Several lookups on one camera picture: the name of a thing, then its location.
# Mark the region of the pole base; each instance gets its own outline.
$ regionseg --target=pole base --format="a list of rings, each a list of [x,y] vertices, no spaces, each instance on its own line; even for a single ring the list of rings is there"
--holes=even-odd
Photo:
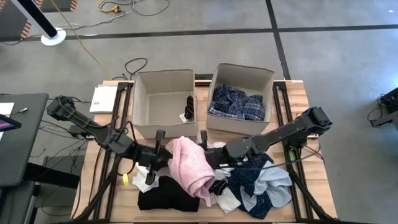
[[[54,46],[57,44],[60,44],[61,42],[63,42],[65,40],[65,38],[67,37],[67,32],[59,27],[55,28],[57,30],[57,34],[55,37],[52,38],[46,38],[44,35],[42,35],[42,43],[46,46]]]

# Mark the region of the blue plaid shirt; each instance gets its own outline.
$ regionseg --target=blue plaid shirt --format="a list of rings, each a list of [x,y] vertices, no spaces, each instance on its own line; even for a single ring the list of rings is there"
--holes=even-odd
[[[262,96],[246,96],[244,91],[225,84],[214,89],[209,113],[251,121],[262,121],[266,114],[262,106]]]

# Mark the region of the open cardboard box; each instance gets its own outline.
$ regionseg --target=open cardboard box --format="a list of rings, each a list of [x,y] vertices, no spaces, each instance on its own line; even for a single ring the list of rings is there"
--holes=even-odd
[[[206,127],[243,134],[261,134],[269,124],[272,108],[272,85],[275,72],[256,67],[247,67],[221,63],[218,65],[209,88],[208,110],[213,100],[214,89],[221,84],[228,84],[246,92],[247,96],[262,95],[265,110],[263,121],[223,118],[207,113]]]
[[[194,118],[183,122],[188,96],[194,108],[195,74],[192,70],[163,70],[141,72],[134,82],[132,120],[144,138],[155,138],[157,130],[164,130],[166,138],[197,135],[196,110]]]

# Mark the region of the gray floor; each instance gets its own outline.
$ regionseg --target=gray floor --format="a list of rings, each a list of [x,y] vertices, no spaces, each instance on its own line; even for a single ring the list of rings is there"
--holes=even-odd
[[[79,30],[79,34],[114,34],[202,29],[270,28],[265,1],[170,0],[170,7],[154,17],[135,13],[112,24]],[[279,27],[363,26],[398,24],[398,3],[386,0],[272,1]],[[137,5],[145,13],[165,2],[146,0]],[[95,3],[79,1],[70,22],[94,24],[113,15],[102,14]],[[64,24],[57,13],[46,16]],[[32,28],[30,35],[36,34]],[[398,86],[398,30],[358,30],[282,33],[282,44],[294,80],[304,80],[312,106],[322,106],[333,127],[321,138],[326,171],[339,218],[346,221],[396,223],[398,213],[398,133],[390,125],[374,129],[366,115],[375,99]],[[192,68],[212,73],[221,62],[265,67],[282,79],[272,34],[221,34],[84,40],[112,76],[124,63],[147,57],[144,70]],[[138,65],[131,65],[133,70]],[[0,45],[0,93],[47,92],[90,100],[93,88],[108,79],[81,49],[68,40],[56,47],[40,42]],[[79,105],[88,111],[88,105]],[[40,133],[32,155],[45,147],[53,156],[73,141]],[[43,157],[32,159],[41,163]],[[54,221],[43,213],[37,223]]]

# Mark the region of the pink towel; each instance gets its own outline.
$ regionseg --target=pink towel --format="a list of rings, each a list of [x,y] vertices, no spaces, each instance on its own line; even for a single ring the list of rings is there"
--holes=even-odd
[[[184,136],[171,140],[166,149],[173,154],[173,159],[168,163],[173,179],[189,195],[202,198],[210,207],[209,188],[216,177],[206,161],[205,151]]]

